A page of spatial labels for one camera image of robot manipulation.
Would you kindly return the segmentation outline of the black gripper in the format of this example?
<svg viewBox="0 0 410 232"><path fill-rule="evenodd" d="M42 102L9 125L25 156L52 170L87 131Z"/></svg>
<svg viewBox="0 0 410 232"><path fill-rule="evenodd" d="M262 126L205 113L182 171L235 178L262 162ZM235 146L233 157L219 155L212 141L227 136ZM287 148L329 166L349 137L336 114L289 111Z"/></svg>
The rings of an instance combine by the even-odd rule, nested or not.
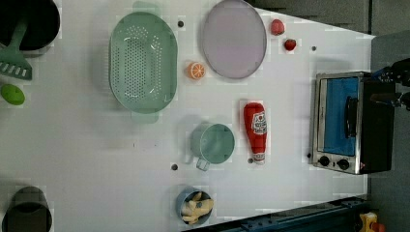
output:
<svg viewBox="0 0 410 232"><path fill-rule="evenodd" d="M410 59L406 58L394 62L371 75L372 80L384 84L400 84L404 87L410 86ZM409 93L382 93L372 94L370 100L375 103L385 104L392 107L405 107L410 110Z"/></svg>

